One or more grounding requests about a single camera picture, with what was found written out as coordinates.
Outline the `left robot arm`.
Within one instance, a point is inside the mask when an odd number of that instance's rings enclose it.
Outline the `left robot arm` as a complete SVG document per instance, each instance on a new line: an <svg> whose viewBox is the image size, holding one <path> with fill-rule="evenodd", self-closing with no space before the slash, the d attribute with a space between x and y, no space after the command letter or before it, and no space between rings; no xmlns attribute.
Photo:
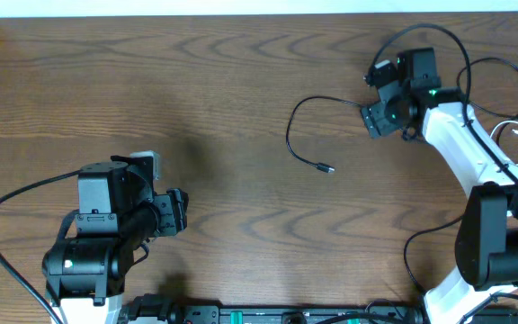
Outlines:
<svg viewBox="0 0 518 324"><path fill-rule="evenodd" d="M135 251L186 229L188 194L155 190L159 159L141 151L80 169L79 206L42 260L49 304L63 322L117 322Z"/></svg>

